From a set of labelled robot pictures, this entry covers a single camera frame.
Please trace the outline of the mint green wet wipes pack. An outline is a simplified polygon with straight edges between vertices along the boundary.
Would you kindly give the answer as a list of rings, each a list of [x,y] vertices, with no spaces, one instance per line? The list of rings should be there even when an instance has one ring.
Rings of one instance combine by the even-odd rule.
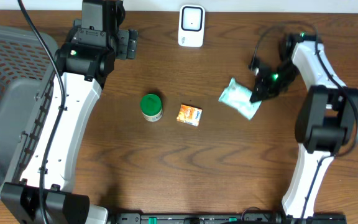
[[[252,92],[231,78],[229,85],[224,89],[218,101],[236,109],[241,115],[251,120],[261,105],[261,101],[250,101]]]

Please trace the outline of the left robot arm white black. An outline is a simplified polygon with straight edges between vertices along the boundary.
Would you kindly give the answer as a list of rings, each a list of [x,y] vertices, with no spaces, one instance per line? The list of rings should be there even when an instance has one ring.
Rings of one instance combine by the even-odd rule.
[[[1,200],[19,223],[109,223],[107,208],[74,194],[75,167],[90,114],[116,60],[134,59],[138,32],[122,30],[122,1],[83,1],[63,45],[49,55],[53,93],[39,113],[34,152]]]

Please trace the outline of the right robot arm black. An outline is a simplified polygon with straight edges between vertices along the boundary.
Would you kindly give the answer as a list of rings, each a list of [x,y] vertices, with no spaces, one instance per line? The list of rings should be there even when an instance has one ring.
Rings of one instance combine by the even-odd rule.
[[[282,198],[278,223],[329,223],[315,215],[314,204],[331,163],[354,136],[358,142],[358,89],[349,88],[336,75],[318,34],[288,34],[279,44],[276,70],[253,55],[249,70],[255,73],[250,101],[277,97],[301,76],[307,89],[295,123],[298,159],[289,188]]]

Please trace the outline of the green lid white jar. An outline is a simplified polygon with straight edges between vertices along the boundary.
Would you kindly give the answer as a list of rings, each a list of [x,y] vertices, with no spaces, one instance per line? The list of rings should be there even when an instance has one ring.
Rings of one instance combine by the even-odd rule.
[[[140,109],[144,118],[150,122],[158,121],[163,115],[162,101],[155,94],[143,96],[140,102]]]

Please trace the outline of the orange tissue pack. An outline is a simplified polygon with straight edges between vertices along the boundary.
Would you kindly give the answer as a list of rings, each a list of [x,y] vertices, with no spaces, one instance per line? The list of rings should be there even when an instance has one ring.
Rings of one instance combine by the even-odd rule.
[[[177,121],[198,127],[203,110],[188,105],[181,105]]]

